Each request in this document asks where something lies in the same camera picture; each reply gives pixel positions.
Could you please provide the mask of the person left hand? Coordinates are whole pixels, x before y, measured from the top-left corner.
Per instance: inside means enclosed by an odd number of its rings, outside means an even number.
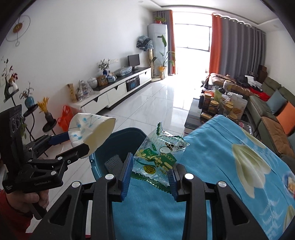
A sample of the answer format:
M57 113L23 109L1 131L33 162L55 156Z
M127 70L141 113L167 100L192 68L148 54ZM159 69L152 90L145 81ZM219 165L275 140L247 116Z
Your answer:
M37 203L42 208L47 208L49 205L49 190L40 191L39 193L15 191L6 194L6 199L12 208L27 213L30 211L30 205L33 203Z

